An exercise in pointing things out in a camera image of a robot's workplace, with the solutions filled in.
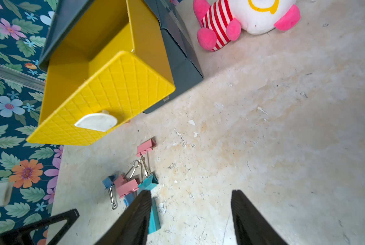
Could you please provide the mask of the teal binder clip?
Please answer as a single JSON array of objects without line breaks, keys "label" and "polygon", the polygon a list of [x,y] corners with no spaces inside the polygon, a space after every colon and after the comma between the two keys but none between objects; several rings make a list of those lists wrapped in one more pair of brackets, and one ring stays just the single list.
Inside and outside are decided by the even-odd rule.
[{"label": "teal binder clip", "polygon": [[149,219],[149,227],[148,227],[148,233],[152,234],[160,230],[161,223],[159,219],[159,213],[158,208],[156,204],[155,198],[152,198],[152,206],[151,206],[151,212],[150,212],[150,219]]},{"label": "teal binder clip", "polygon": [[140,160],[140,167],[142,182],[139,184],[138,191],[142,192],[144,190],[153,190],[159,184],[157,177],[149,170],[149,168],[145,164],[145,160]]}]

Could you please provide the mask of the teal drawer cabinet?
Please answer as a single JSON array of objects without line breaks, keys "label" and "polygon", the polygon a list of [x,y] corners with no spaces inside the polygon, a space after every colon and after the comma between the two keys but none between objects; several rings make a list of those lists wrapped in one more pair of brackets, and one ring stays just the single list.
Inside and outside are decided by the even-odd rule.
[{"label": "teal drawer cabinet", "polygon": [[[204,76],[188,30],[175,6],[169,1],[144,0],[143,2],[158,19],[176,87],[175,92],[168,98],[144,111],[148,114],[199,84]],[[73,33],[74,28],[79,28],[80,21],[89,19],[96,26],[79,32],[79,42],[73,44],[78,49],[84,47],[85,41],[91,41],[96,36],[94,31],[100,31],[101,28],[107,27],[105,21],[108,20],[108,15],[111,17],[122,15],[123,20],[127,21],[126,9],[121,6],[122,4],[124,1],[59,1],[55,13],[51,17],[50,29],[39,58],[38,67],[47,71],[53,53],[63,41],[68,40],[68,35]]]}]

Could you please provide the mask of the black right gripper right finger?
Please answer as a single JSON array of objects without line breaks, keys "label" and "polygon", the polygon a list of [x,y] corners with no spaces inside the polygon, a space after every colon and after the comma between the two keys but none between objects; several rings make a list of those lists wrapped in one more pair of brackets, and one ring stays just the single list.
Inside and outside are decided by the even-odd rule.
[{"label": "black right gripper right finger", "polygon": [[231,209],[237,244],[286,244],[241,190],[232,191]]}]

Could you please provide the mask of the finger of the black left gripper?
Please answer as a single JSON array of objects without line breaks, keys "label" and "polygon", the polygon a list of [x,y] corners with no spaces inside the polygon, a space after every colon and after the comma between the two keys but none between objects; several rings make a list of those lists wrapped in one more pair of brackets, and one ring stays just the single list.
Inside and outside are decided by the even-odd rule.
[{"label": "finger of the black left gripper", "polygon": [[23,226],[21,228],[13,229],[11,231],[0,234],[0,245],[34,245],[34,242],[30,236],[32,231],[44,228],[46,226],[66,221],[64,226],[58,231],[58,233],[50,240],[49,245],[56,245],[73,226],[76,220],[79,218],[79,212],[77,209],[72,209],[67,212],[51,216],[41,221],[34,222],[32,224]]}]

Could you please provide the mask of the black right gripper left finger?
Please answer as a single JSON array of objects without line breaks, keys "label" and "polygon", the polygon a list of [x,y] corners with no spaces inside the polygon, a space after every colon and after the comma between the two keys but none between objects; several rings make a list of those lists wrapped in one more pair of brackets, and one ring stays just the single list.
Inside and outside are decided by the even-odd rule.
[{"label": "black right gripper left finger", "polygon": [[152,207],[151,192],[144,190],[133,200],[97,245],[144,245]]}]

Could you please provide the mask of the yellow top drawer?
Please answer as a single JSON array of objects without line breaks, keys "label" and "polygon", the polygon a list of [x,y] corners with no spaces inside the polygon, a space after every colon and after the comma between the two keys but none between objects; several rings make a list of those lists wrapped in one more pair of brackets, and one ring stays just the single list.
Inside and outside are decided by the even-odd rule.
[{"label": "yellow top drawer", "polygon": [[47,78],[32,144],[91,145],[175,91],[145,1],[59,1],[39,68]]}]

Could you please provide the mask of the white pink striped plush toy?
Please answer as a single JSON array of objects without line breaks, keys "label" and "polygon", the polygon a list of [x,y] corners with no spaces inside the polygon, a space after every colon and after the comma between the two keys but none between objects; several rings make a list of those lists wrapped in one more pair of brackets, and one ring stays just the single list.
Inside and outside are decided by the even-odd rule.
[{"label": "white pink striped plush toy", "polygon": [[198,43],[211,52],[236,41],[243,30],[251,35],[265,34],[273,29],[288,31],[301,19],[294,0],[219,0],[213,4],[194,0],[193,10],[200,24]]}]

